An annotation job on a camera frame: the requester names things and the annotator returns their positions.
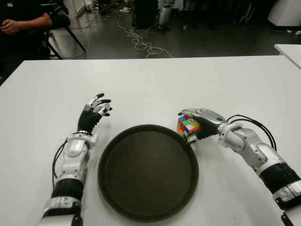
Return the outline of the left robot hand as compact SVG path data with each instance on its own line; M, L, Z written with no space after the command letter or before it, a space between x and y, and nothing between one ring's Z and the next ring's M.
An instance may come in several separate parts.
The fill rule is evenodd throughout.
M78 120L77 132L92 134L94 127L103 117L110 116L110 99L103 99L104 93L93 96L84 106Z

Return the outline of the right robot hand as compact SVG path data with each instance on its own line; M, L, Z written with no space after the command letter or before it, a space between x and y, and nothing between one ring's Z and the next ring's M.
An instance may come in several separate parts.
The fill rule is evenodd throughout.
M197 121L201 129L196 133L196 138L187 141L186 145L191 145L197 140L202 140L210 136L219 135L219 140L224 138L222 130L223 126L227 126L228 122L220 114L205 108L187 108L178 113L179 116L185 115Z

